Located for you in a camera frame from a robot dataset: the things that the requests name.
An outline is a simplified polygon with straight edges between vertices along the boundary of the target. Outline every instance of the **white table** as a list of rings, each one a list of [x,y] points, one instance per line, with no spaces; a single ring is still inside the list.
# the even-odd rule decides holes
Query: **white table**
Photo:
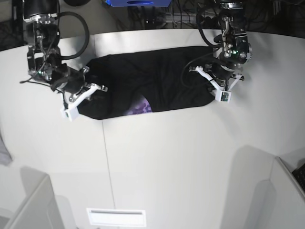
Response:
[[[206,34],[212,40],[214,32]],[[59,95],[18,84],[27,78],[26,47],[0,53],[0,129],[15,157],[0,167],[1,183],[22,187],[23,166],[49,173],[62,214],[73,213],[64,218],[74,217],[79,229],[96,228],[87,207],[145,209],[149,229],[244,228],[273,157],[286,157],[291,168],[305,157],[305,40],[249,33],[249,41],[254,57],[230,104],[74,123],[61,119]],[[81,41],[60,43],[64,55],[75,45]],[[204,45],[196,30],[99,34],[70,64],[192,45]],[[23,197],[13,192],[16,201],[3,204],[12,210]]]

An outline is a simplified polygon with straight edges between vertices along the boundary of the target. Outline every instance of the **table surface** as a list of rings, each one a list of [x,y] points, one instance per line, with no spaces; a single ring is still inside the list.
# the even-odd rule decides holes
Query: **table surface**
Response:
[[[205,32],[210,40],[218,34]],[[7,174],[2,184],[21,187],[21,167],[49,173],[62,214],[71,209],[80,229],[95,228],[85,208],[145,209],[154,229],[243,228],[274,156],[291,169],[305,157],[305,40],[248,35],[253,59],[230,104],[104,121],[63,120],[59,95],[18,84],[28,77],[27,47],[1,52],[0,129],[14,157],[9,168],[0,167]],[[81,42],[61,40],[62,54]],[[68,63],[80,68],[108,54],[193,45],[205,45],[197,30],[105,33],[92,36],[86,52]],[[15,201],[0,208],[13,211],[24,193],[8,189],[0,197],[14,192]]]

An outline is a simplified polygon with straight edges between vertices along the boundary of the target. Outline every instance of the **black fabric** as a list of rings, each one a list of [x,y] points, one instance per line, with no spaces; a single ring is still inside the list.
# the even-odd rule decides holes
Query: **black fabric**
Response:
[[[90,76],[86,79],[106,85],[109,91],[97,91],[91,101],[78,106],[79,112],[94,119],[122,116],[141,95],[148,100],[153,112],[205,106],[214,100],[207,86],[202,85],[207,80],[187,69],[183,80],[187,85],[194,85],[190,89],[182,85],[180,75],[190,60],[212,51],[210,47],[193,46],[93,59],[87,64]],[[204,66],[204,60],[191,66],[198,65]]]

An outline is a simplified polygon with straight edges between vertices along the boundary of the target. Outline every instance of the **black cloth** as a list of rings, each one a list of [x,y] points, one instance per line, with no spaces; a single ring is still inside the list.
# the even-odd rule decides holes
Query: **black cloth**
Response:
[[[153,112],[205,106],[214,100],[208,82],[200,74],[183,67],[192,59],[211,53],[210,47],[193,46],[149,52],[108,55],[91,60],[88,82],[106,85],[108,92],[97,91],[90,101],[79,106],[82,115],[107,119],[124,115],[131,104],[144,96]],[[199,60],[191,66],[204,66]]]

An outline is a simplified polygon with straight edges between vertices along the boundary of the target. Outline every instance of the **purple patterned fabric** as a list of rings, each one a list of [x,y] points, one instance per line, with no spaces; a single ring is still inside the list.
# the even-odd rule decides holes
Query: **purple patterned fabric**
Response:
[[[147,99],[141,96],[140,100],[134,102],[129,110],[124,115],[140,115],[145,113],[152,113],[152,108]]]

